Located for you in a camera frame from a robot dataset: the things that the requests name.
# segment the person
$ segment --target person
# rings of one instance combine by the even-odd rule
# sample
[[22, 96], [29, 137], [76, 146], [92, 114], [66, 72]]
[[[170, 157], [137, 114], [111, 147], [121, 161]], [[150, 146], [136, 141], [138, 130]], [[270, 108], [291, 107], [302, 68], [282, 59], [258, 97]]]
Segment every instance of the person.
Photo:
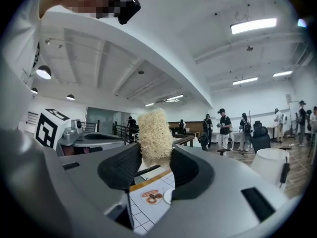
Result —
[[[4, 71], [13, 72], [21, 80], [25, 74], [31, 74], [39, 43], [41, 20], [47, 10], [61, 5], [76, 13], [97, 13], [101, 9], [107, 11], [108, 5], [113, 3], [113, 0], [25, 0], [1, 37], [0, 79], [4, 79]], [[27, 110], [27, 101], [21, 104], [16, 103], [15, 99], [20, 100], [10, 98], [10, 104], [19, 109], [8, 124], [5, 124], [5, 128], [14, 127]]]
[[181, 133], [183, 135], [186, 135], [186, 123], [183, 121], [183, 119], [180, 120], [180, 123], [178, 124], [178, 127], [180, 127]]
[[303, 144], [304, 142], [304, 137], [305, 137], [305, 122], [306, 122], [306, 111], [304, 110], [304, 105], [306, 103], [304, 101], [299, 102], [299, 125], [300, 125], [300, 135], [299, 135], [299, 146], [305, 146]]
[[311, 113], [311, 117], [310, 117], [310, 128], [311, 128], [312, 134], [316, 130], [316, 122], [317, 122], [317, 107], [314, 106], [314, 110]]
[[206, 114], [206, 118], [204, 119], [203, 128], [204, 132], [208, 134], [208, 148], [211, 147], [211, 134], [212, 134], [212, 121], [209, 114]]
[[275, 109], [274, 121], [278, 122], [277, 134], [276, 134], [277, 142], [282, 143], [283, 142], [283, 115], [278, 109]]
[[246, 130], [250, 128], [250, 121], [247, 117], [246, 113], [242, 114], [242, 119], [240, 121], [240, 126], [239, 129], [241, 130], [240, 132], [240, 146], [238, 148], [238, 151], [249, 151], [250, 145], [245, 143], [245, 137], [246, 137]]
[[128, 126], [129, 127], [129, 138], [130, 138], [130, 143], [134, 142], [134, 138], [133, 138], [133, 132], [135, 127], [137, 126], [137, 121], [135, 121], [132, 117], [129, 117], [129, 121], [128, 121]]
[[230, 118], [226, 115], [224, 109], [220, 109], [218, 114], [221, 115], [220, 123], [218, 123], [218, 127], [220, 127], [220, 133], [218, 138], [218, 146], [219, 149], [228, 149], [228, 140], [230, 128], [232, 126]]

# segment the black slot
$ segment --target black slot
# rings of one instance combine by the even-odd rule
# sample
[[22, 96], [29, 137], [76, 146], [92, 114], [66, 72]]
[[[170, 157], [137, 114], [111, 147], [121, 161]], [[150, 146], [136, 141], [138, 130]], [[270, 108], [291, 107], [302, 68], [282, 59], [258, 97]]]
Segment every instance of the black slot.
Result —
[[270, 203], [256, 188], [243, 189], [241, 192], [260, 222], [266, 220], [275, 212]]
[[73, 168], [76, 168], [76, 167], [79, 167], [79, 166], [80, 166], [80, 164], [78, 162], [71, 162], [71, 163], [63, 164], [63, 168], [65, 170], [73, 169]]

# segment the backpack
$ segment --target backpack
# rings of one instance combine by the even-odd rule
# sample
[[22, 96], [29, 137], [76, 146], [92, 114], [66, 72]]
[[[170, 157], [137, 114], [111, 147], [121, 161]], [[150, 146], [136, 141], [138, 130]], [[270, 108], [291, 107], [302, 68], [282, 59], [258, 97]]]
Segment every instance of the backpack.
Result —
[[282, 124], [287, 124], [287, 116], [285, 116], [284, 114], [282, 115]]

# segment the black chair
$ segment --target black chair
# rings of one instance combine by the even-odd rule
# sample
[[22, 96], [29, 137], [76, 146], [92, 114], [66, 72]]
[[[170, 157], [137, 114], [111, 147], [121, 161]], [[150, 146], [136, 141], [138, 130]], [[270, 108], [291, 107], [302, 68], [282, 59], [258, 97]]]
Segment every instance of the black chair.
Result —
[[253, 125], [253, 129], [256, 129], [258, 127], [262, 127], [262, 123], [260, 121], [256, 121]]
[[271, 142], [267, 128], [263, 126], [255, 127], [251, 142], [256, 154], [261, 149], [271, 148]]

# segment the trash bin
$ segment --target trash bin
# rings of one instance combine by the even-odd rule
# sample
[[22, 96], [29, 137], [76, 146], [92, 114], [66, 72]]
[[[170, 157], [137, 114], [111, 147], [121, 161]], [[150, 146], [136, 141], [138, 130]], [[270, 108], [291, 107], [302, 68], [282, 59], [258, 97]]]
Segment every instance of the trash bin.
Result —
[[289, 153], [281, 149], [261, 149], [257, 152], [251, 168], [262, 178], [276, 186], [282, 191], [285, 190], [285, 183], [281, 185], [280, 178], [283, 165], [289, 162]]

